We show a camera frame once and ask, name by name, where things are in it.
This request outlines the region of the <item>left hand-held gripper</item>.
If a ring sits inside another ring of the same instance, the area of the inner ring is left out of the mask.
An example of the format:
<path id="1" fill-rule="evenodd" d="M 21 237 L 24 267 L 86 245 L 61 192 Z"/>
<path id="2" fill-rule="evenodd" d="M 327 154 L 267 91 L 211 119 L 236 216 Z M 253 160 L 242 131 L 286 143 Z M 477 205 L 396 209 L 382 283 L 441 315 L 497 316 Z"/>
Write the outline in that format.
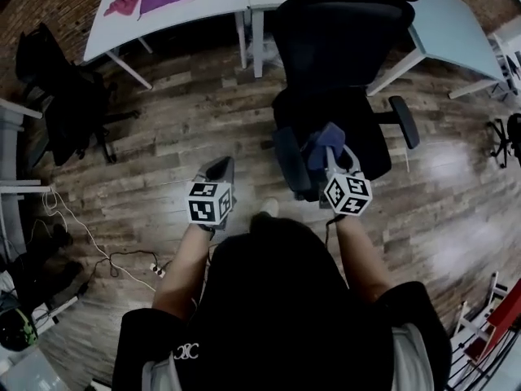
<path id="1" fill-rule="evenodd" d="M 223 231 L 234 208 L 235 161 L 222 156 L 204 164 L 186 186 L 189 223 L 206 231 Z"/>

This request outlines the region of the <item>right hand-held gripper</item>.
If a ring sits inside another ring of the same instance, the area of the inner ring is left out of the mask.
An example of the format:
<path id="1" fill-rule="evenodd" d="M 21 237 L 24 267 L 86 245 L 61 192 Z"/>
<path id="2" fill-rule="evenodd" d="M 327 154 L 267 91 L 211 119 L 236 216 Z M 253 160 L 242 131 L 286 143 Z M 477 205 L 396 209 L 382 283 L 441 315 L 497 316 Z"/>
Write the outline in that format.
<path id="1" fill-rule="evenodd" d="M 359 217 L 370 205 L 373 194 L 370 181 L 361 170 L 357 155 L 348 146 L 343 149 L 345 169 L 337 165 L 332 147 L 326 147 L 326 184 L 319 191 L 319 207 L 337 215 Z"/>

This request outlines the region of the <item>blue cloth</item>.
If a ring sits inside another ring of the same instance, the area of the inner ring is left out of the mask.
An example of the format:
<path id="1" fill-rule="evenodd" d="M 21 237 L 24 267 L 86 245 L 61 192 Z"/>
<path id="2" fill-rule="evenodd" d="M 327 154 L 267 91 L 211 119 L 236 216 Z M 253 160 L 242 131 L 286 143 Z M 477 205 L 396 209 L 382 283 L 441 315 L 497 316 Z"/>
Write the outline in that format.
<path id="1" fill-rule="evenodd" d="M 333 165 L 339 165 L 344 144 L 345 133 L 333 122 L 328 122 L 321 130 L 313 132 L 300 149 L 309 175 L 316 177 L 326 171 L 328 149 L 333 154 Z"/>

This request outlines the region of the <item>person's left forearm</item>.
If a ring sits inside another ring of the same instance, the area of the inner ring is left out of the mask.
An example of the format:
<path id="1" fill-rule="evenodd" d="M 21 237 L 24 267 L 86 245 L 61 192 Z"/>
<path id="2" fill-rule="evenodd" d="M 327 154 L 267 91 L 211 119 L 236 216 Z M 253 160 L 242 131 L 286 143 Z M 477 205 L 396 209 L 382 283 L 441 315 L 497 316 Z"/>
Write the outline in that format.
<path id="1" fill-rule="evenodd" d="M 157 288 L 152 308 L 187 322 L 194 314 L 204 283 L 211 233 L 190 224 Z"/>

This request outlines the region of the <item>person's right forearm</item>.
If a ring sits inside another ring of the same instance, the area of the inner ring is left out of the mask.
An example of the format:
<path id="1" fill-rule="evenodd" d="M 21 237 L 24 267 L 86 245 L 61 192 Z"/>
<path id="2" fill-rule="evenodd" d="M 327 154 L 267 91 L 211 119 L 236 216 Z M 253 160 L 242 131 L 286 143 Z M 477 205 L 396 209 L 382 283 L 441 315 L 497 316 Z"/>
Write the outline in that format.
<path id="1" fill-rule="evenodd" d="M 344 217 L 335 227 L 349 288 L 363 301 L 376 302 L 394 287 L 389 269 L 356 217 Z"/>

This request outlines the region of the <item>black mesh office chair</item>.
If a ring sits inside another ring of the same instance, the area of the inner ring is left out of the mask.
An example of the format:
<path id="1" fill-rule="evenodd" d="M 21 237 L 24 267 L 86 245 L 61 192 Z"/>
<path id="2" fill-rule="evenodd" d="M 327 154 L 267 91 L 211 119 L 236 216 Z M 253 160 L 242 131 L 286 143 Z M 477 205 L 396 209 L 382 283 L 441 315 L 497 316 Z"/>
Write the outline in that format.
<path id="1" fill-rule="evenodd" d="M 382 128 L 398 124 L 391 106 L 387 112 L 372 109 L 366 89 L 412 24 L 416 1 L 286 0 L 274 15 L 287 80 L 272 104 L 276 130 L 291 127 L 301 149 L 313 132 L 333 122 L 367 179 L 386 174 L 392 162 Z M 309 178 L 309 191 L 293 193 L 319 203 L 326 171 Z"/>

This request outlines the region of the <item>clear plastic wrapping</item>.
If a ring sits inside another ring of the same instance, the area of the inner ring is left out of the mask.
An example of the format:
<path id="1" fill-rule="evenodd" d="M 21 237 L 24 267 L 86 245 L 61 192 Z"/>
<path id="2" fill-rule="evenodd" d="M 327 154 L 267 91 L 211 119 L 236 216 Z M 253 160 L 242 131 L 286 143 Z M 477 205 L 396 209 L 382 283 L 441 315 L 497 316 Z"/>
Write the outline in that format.
<path id="1" fill-rule="evenodd" d="M 271 33 L 266 33 L 264 35 L 262 60 L 265 64 L 273 65 L 279 68 L 283 67 L 283 62 L 278 47 L 274 40 L 274 36 Z"/>

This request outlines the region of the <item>person's black top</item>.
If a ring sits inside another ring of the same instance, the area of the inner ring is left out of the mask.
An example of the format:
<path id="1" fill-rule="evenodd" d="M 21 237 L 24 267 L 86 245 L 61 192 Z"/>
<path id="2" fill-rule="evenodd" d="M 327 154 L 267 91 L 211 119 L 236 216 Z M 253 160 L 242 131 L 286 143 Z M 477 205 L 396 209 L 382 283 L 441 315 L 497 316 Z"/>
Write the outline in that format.
<path id="1" fill-rule="evenodd" d="M 451 360 L 422 283 L 365 302 L 311 229 L 258 213 L 209 246 L 187 322 L 123 316 L 112 391 L 444 391 Z"/>

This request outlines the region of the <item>black office chair with hanger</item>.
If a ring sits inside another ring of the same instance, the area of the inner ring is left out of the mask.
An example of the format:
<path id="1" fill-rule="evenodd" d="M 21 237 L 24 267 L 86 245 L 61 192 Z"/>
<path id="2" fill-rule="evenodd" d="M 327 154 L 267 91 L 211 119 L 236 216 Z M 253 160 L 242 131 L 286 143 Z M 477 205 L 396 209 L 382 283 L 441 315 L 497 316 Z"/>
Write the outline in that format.
<path id="1" fill-rule="evenodd" d="M 101 147 L 105 161 L 116 162 L 116 156 L 107 148 L 105 126 L 139 117 L 135 110 L 108 113 L 117 84 L 106 85 L 99 72 L 68 61 L 43 23 L 28 34 L 20 34 L 15 75 L 26 85 L 25 99 L 36 88 L 42 91 L 31 103 L 33 107 L 40 108 L 45 100 L 50 100 L 44 111 L 43 151 L 52 153 L 55 165 L 64 165 L 72 155 L 82 159 L 92 137 Z"/>

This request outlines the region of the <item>light blue table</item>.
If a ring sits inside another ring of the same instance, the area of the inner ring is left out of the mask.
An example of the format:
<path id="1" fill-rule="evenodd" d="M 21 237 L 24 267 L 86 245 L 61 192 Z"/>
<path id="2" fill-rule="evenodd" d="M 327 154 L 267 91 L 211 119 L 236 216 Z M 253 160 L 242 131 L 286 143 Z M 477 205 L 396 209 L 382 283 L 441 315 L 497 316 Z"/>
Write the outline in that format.
<path id="1" fill-rule="evenodd" d="M 472 10 L 462 0 L 418 0 L 409 27 L 415 49 L 374 80 L 366 89 L 373 96 L 425 59 L 435 59 L 485 76 L 449 93 L 450 99 L 484 90 L 505 81 L 497 57 Z"/>

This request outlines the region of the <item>small black office chair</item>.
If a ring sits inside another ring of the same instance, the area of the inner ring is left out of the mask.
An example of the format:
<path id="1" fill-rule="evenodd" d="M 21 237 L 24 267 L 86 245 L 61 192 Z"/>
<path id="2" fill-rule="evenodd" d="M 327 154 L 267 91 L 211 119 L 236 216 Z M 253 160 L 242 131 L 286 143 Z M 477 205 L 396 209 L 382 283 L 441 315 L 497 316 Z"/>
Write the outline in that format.
<path id="1" fill-rule="evenodd" d="M 508 163 L 508 155 L 513 152 L 514 157 L 521 166 L 521 113 L 514 113 L 508 117 L 506 126 L 502 119 L 488 121 L 487 127 L 493 129 L 499 138 L 499 145 L 496 151 L 492 151 L 490 156 L 497 158 L 503 154 L 503 161 L 499 163 L 501 169 L 505 169 Z"/>

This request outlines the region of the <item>small white table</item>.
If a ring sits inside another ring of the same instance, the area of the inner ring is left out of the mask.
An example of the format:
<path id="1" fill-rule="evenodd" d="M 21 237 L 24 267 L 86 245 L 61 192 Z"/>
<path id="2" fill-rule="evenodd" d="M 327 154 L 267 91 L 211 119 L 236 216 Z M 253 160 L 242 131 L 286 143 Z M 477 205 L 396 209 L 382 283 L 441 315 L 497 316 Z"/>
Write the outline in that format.
<path id="1" fill-rule="evenodd" d="M 503 81 L 494 84 L 488 92 L 489 97 L 504 101 L 510 94 L 521 95 L 521 42 L 507 40 L 499 33 L 489 34 L 488 41 L 503 76 Z"/>

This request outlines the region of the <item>white desk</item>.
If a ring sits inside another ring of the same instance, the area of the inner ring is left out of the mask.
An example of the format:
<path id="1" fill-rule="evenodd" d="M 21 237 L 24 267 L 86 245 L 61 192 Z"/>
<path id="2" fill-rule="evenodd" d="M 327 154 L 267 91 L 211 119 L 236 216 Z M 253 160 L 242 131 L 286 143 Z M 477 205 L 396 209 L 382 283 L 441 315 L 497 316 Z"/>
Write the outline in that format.
<path id="1" fill-rule="evenodd" d="M 72 391 L 64 374 L 54 367 L 38 347 L 41 335 L 56 324 L 57 311 L 47 305 L 38 306 L 31 314 L 20 307 L 14 296 L 0 301 L 0 314 L 20 308 L 37 330 L 37 341 L 21 352 L 13 352 L 0 345 L 0 391 Z"/>
<path id="2" fill-rule="evenodd" d="M 0 256 L 5 261 L 26 252 L 19 201 L 50 192 L 37 179 L 17 178 L 17 139 L 25 117 L 40 119 L 42 114 L 0 98 Z"/>

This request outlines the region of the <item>red and white rack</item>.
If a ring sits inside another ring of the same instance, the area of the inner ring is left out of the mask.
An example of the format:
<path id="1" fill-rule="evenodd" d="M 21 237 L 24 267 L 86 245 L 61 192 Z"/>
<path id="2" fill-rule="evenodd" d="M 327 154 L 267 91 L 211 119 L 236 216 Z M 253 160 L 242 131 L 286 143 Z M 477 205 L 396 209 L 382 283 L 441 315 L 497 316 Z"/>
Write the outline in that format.
<path id="1" fill-rule="evenodd" d="M 459 307 L 450 339 L 453 354 L 445 391 L 484 391 L 521 334 L 521 280 L 509 288 L 493 272 L 483 309 Z"/>

